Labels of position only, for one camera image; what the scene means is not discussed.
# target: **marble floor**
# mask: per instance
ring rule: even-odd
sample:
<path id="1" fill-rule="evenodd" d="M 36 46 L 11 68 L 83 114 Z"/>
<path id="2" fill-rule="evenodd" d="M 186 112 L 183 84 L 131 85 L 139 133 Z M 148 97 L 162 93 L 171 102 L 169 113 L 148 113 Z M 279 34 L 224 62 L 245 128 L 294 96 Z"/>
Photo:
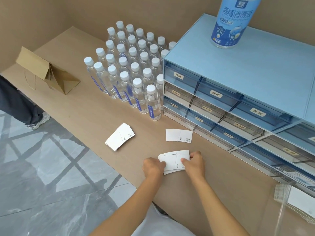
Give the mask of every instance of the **marble floor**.
<path id="1" fill-rule="evenodd" d="M 136 190 L 53 118 L 0 134 L 0 235 L 87 236 Z"/>

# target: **brown paper bag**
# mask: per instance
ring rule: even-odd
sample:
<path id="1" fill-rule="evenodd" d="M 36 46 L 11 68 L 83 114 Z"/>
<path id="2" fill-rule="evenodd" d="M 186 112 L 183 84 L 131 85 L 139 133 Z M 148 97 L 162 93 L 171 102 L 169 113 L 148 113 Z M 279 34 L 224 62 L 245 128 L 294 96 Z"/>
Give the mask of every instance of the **brown paper bag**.
<path id="1" fill-rule="evenodd" d="M 49 87 L 67 94 L 80 80 L 22 47 L 16 63 L 44 80 Z"/>

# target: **white sneaker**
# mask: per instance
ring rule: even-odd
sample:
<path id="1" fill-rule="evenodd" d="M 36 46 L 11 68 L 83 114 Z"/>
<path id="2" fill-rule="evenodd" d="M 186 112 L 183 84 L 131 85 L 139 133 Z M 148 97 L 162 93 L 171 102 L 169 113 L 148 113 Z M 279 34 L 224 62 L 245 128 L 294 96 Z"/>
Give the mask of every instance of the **white sneaker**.
<path id="1" fill-rule="evenodd" d="M 36 130 L 39 128 L 39 126 L 46 123 L 49 119 L 50 119 L 50 115 L 46 112 L 43 112 L 42 113 L 42 119 L 38 123 L 30 124 L 30 125 L 26 125 L 26 126 L 31 130 Z"/>

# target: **white label sticker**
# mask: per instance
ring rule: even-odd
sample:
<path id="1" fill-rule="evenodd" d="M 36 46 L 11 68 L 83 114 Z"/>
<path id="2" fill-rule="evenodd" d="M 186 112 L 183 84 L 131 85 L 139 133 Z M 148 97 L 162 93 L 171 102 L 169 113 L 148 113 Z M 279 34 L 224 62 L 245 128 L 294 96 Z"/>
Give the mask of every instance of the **white label sticker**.
<path id="1" fill-rule="evenodd" d="M 267 115 L 266 113 L 264 113 L 264 112 L 262 112 L 262 111 L 260 111 L 260 110 L 258 110 L 258 109 L 255 109 L 255 108 L 250 109 L 250 111 L 251 111 L 252 113 L 254 113 L 254 114 L 257 114 L 257 115 L 261 116 L 261 117 L 264 117 L 264 116 Z"/>
<path id="2" fill-rule="evenodd" d="M 220 93 L 218 93 L 218 92 L 216 92 L 216 91 L 214 91 L 214 90 L 211 90 L 211 91 L 210 91 L 210 94 L 212 94 L 212 95 L 214 95 L 214 96 L 216 96 L 216 97 L 218 97 L 218 98 L 222 98 L 222 97 L 223 97 L 223 94 L 220 94 Z"/>
<path id="3" fill-rule="evenodd" d="M 234 138 L 233 136 L 231 136 L 230 134 L 228 134 L 228 133 L 223 133 L 224 135 L 226 135 L 226 136 L 228 136 L 229 138 Z"/>
<path id="4" fill-rule="evenodd" d="M 175 90 L 172 90 L 173 94 L 176 94 L 178 97 L 180 97 L 180 93 L 176 92 Z"/>
<path id="5" fill-rule="evenodd" d="M 315 142 L 315 137 L 311 137 L 311 138 L 309 138 L 309 140 Z"/>
<path id="6" fill-rule="evenodd" d="M 295 179 L 297 182 L 299 182 L 305 186 L 312 186 L 312 187 L 315 186 L 315 181 L 302 175 L 299 172 L 292 171 L 292 172 L 286 172 L 285 174 L 289 175 L 291 178 Z"/>
<path id="7" fill-rule="evenodd" d="M 202 109 L 204 109 L 204 110 L 208 111 L 209 113 L 210 113 L 210 112 L 212 112 L 212 109 L 207 108 L 206 106 L 202 106 Z"/>
<path id="8" fill-rule="evenodd" d="M 195 119 L 197 119 L 197 120 L 200 121 L 200 122 L 203 122 L 203 120 L 200 119 L 199 117 L 195 117 Z"/>
<path id="9" fill-rule="evenodd" d="M 177 106 L 176 106 L 175 104 L 172 104 L 172 103 L 171 103 L 171 105 L 172 105 L 173 107 L 177 108 Z"/>
<path id="10" fill-rule="evenodd" d="M 235 122 L 234 125 L 239 127 L 239 128 L 241 128 L 241 129 L 246 129 L 247 128 L 247 127 L 244 127 L 243 125 L 241 125 L 241 124 L 239 124 L 237 122 Z"/>
<path id="11" fill-rule="evenodd" d="M 183 75 L 180 75 L 179 73 L 174 72 L 174 76 L 180 79 L 184 79 Z"/>
<path id="12" fill-rule="evenodd" d="M 284 150 L 286 153 L 289 153 L 290 155 L 292 156 L 298 156 L 299 154 L 297 154 L 296 152 L 294 151 L 291 151 L 289 148 L 283 148 L 282 150 Z"/>

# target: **alcohol disinfectant bottle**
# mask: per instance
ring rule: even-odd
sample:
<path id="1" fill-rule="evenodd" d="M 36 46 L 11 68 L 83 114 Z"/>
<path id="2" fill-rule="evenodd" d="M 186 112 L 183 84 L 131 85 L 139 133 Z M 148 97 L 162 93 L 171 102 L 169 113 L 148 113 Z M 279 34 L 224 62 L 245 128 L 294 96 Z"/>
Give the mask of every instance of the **alcohol disinfectant bottle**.
<path id="1" fill-rule="evenodd" d="M 137 35 L 136 35 L 137 43 L 139 43 L 139 40 L 141 40 L 141 39 L 143 39 L 143 40 L 145 40 L 145 41 L 147 42 L 147 39 L 146 39 L 146 37 L 144 36 L 144 32 L 143 32 L 143 29 L 142 29 L 142 28 L 138 28 L 138 29 L 136 30 L 136 33 L 137 33 Z"/>
<path id="2" fill-rule="evenodd" d="M 148 113 L 148 106 L 146 100 L 144 99 L 142 80 L 140 78 L 135 78 L 133 80 L 133 84 L 134 86 L 132 92 L 134 94 L 137 107 L 142 114 L 146 114 Z"/>
<path id="3" fill-rule="evenodd" d="M 139 63 L 139 57 L 137 53 L 137 49 L 135 47 L 131 47 L 129 49 L 129 55 L 130 55 L 130 63 L 137 62 Z"/>
<path id="4" fill-rule="evenodd" d="M 138 46 L 139 46 L 139 53 L 141 54 L 142 52 L 150 52 L 149 48 L 147 47 L 146 41 L 141 39 L 138 42 Z"/>
<path id="5" fill-rule="evenodd" d="M 125 45 L 124 44 L 117 45 L 117 50 L 119 52 L 119 57 L 126 57 L 127 61 L 129 62 L 130 56 L 128 52 L 126 51 Z"/>
<path id="6" fill-rule="evenodd" d="M 111 84 L 113 88 L 115 89 L 118 98 L 120 98 L 121 101 L 126 102 L 127 98 L 124 94 L 123 88 L 121 86 L 121 79 L 117 75 L 117 69 L 115 65 L 111 65 L 108 67 L 108 72 L 109 72 L 109 80 L 111 81 Z"/>
<path id="7" fill-rule="evenodd" d="M 128 50 L 129 43 L 128 43 L 128 40 L 126 39 L 126 34 L 124 33 L 124 31 L 119 31 L 117 35 L 118 35 L 119 43 L 124 44 L 125 48 Z"/>
<path id="8" fill-rule="evenodd" d="M 150 68 L 145 68 L 143 70 L 143 84 L 144 88 L 150 84 L 154 84 L 155 82 L 155 76 L 152 74 L 152 70 Z"/>
<path id="9" fill-rule="evenodd" d="M 158 76 L 162 73 L 162 68 L 160 66 L 160 59 L 155 57 L 151 60 L 151 70 L 154 76 Z"/>
<path id="10" fill-rule="evenodd" d="M 131 64 L 131 79 L 134 80 L 136 78 L 143 79 L 143 76 L 140 73 L 140 66 L 137 62 L 133 62 Z"/>
<path id="11" fill-rule="evenodd" d="M 107 54 L 106 60 L 107 60 L 107 66 L 108 67 L 111 65 L 114 65 L 116 67 L 116 69 L 118 69 L 118 64 L 117 64 L 113 54 Z"/>
<path id="12" fill-rule="evenodd" d="M 116 22 L 116 26 L 118 28 L 118 32 L 119 31 L 123 31 L 126 35 L 127 35 L 127 30 L 126 28 L 124 27 L 124 23 L 122 21 L 118 21 Z"/>
<path id="13" fill-rule="evenodd" d="M 97 77 L 97 71 L 94 68 L 94 61 L 91 57 L 84 58 L 84 63 L 86 64 L 86 69 L 88 73 L 91 76 L 91 79 L 93 79 L 94 83 L 97 85 L 97 87 L 102 91 L 103 93 L 107 94 L 105 86 L 100 82 L 100 79 Z"/>
<path id="14" fill-rule="evenodd" d="M 103 86 L 107 90 L 108 95 L 111 96 L 111 98 L 113 98 L 113 99 L 118 98 L 118 95 L 117 95 L 113 85 L 111 84 L 111 81 L 109 80 L 109 73 L 107 71 L 105 71 L 102 63 L 96 62 L 94 64 L 94 68 L 97 71 L 97 77 L 100 79 Z"/>
<path id="15" fill-rule="evenodd" d="M 161 103 L 160 95 L 153 84 L 147 86 L 147 93 L 145 94 L 150 118 L 157 121 L 161 118 Z"/>
<path id="16" fill-rule="evenodd" d="M 161 51 L 161 58 L 160 58 L 160 64 L 161 67 L 163 68 L 163 64 L 164 64 L 164 58 L 165 56 L 169 53 L 169 50 L 162 50 Z"/>
<path id="17" fill-rule="evenodd" d="M 160 58 L 160 52 L 158 51 L 158 46 L 156 44 L 152 44 L 150 46 L 150 59 L 153 59 L 155 57 Z"/>
<path id="18" fill-rule="evenodd" d="M 112 40 L 114 42 L 115 45 L 119 44 L 119 40 L 118 40 L 118 36 L 116 34 L 115 28 L 114 27 L 109 27 L 107 29 L 108 31 L 108 40 Z"/>
<path id="19" fill-rule="evenodd" d="M 261 0 L 222 0 L 212 43 L 220 48 L 231 48 L 241 39 Z"/>
<path id="20" fill-rule="evenodd" d="M 168 44 L 168 50 L 173 49 L 175 45 L 176 45 L 176 42 L 175 42 L 175 41 L 171 41 L 171 42 Z"/>
<path id="21" fill-rule="evenodd" d="M 140 54 L 140 67 L 142 70 L 144 70 L 145 68 L 150 68 L 150 60 L 149 60 L 149 54 L 148 52 L 142 52 Z"/>
<path id="22" fill-rule="evenodd" d="M 127 28 L 127 36 L 129 37 L 130 35 L 134 35 L 135 37 L 136 37 L 136 32 L 134 31 L 134 26 L 132 25 L 132 24 L 128 24 L 127 26 L 126 26 L 126 28 Z"/>
<path id="23" fill-rule="evenodd" d="M 147 33 L 147 47 L 150 48 L 150 46 L 153 44 L 157 44 L 156 40 L 154 39 L 154 33 L 148 32 Z"/>
<path id="24" fill-rule="evenodd" d="M 165 37 L 164 36 L 160 36 L 157 39 L 158 39 L 158 46 L 157 46 L 157 48 L 158 48 L 158 51 L 161 54 L 162 50 L 167 50 L 167 46 L 165 44 Z"/>
<path id="25" fill-rule="evenodd" d="M 134 35 L 128 36 L 129 49 L 135 47 L 138 50 L 138 45 L 136 43 L 136 37 Z"/>
<path id="26" fill-rule="evenodd" d="M 96 49 L 97 58 L 99 62 L 102 63 L 103 66 L 107 66 L 106 54 L 103 48 Z"/>
<path id="27" fill-rule="evenodd" d="M 121 78 L 121 86 L 123 87 L 124 94 L 127 98 L 128 103 L 131 105 L 131 107 L 136 108 L 137 103 L 134 98 L 134 94 L 132 93 L 132 83 L 130 81 L 129 73 L 124 71 L 120 73 Z"/>
<path id="28" fill-rule="evenodd" d="M 155 87 L 160 95 L 160 103 L 161 103 L 161 110 L 163 110 L 163 83 L 164 83 L 164 79 L 163 79 L 163 75 L 159 74 L 157 76 L 156 82 L 155 82 Z"/>
<path id="29" fill-rule="evenodd" d="M 119 58 L 119 72 L 127 71 L 130 73 L 130 69 L 128 68 L 128 61 L 126 57 L 120 57 Z"/>
<path id="30" fill-rule="evenodd" d="M 118 50 L 116 49 L 112 40 L 106 41 L 107 54 L 113 54 L 116 59 L 119 59 Z"/>

